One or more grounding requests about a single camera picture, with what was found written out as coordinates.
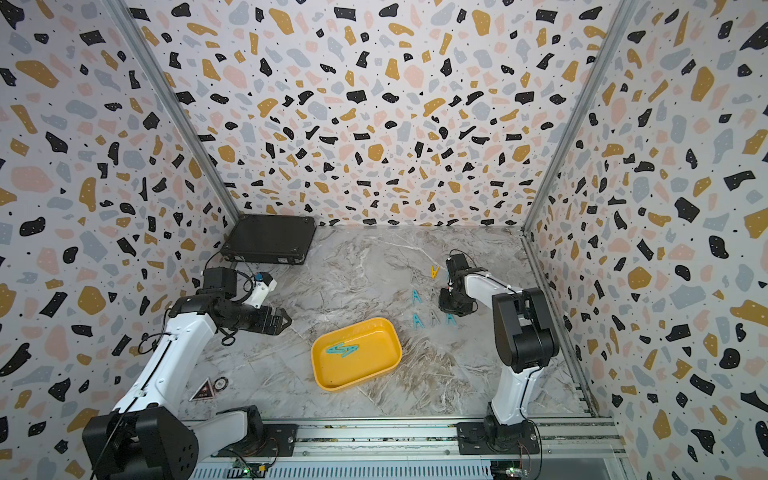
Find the yellow plastic storage box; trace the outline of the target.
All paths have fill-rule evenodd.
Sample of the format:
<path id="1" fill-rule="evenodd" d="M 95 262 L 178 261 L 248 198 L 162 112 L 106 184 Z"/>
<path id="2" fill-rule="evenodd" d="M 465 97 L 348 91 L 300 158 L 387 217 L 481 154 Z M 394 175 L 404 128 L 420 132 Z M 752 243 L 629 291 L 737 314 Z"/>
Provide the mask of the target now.
<path id="1" fill-rule="evenodd" d="M 325 350 L 340 342 L 357 344 L 359 350 L 345 358 Z M 317 385 L 339 392 L 385 375 L 402 360 L 402 346 L 394 325 L 376 317 L 320 336 L 312 345 L 311 362 Z"/>

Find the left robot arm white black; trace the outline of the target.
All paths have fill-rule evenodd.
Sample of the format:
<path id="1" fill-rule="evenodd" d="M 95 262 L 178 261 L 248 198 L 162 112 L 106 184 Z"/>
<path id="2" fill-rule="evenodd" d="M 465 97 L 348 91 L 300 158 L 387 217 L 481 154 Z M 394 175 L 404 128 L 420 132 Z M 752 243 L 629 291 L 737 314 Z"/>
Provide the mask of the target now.
<path id="1" fill-rule="evenodd" d="M 89 420 L 82 433 L 94 479 L 188 479 L 199 461 L 220 451 L 239 460 L 273 444 L 255 406 L 220 412 L 193 426 L 178 417 L 192 371 L 216 334 L 270 336 L 292 320 L 282 308 L 265 305 L 276 280 L 260 272 L 238 296 L 238 271 L 207 269 L 203 286 L 179 298 L 147 365 L 111 412 Z"/>

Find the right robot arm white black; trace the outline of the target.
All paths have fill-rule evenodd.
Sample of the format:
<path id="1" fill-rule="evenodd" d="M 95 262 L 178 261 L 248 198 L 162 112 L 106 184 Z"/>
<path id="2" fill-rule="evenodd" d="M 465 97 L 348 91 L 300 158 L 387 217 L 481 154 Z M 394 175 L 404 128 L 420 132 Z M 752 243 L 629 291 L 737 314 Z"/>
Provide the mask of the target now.
<path id="1" fill-rule="evenodd" d="M 502 364 L 496 393 L 481 422 L 457 425 L 460 452 L 540 453 L 542 437 L 529 418 L 528 404 L 544 369 L 560 346 L 545 295 L 539 288 L 513 287 L 473 265 L 465 252 L 446 260 L 447 286 L 438 307 L 453 317 L 468 316 L 482 304 L 492 311 L 494 345 Z"/>

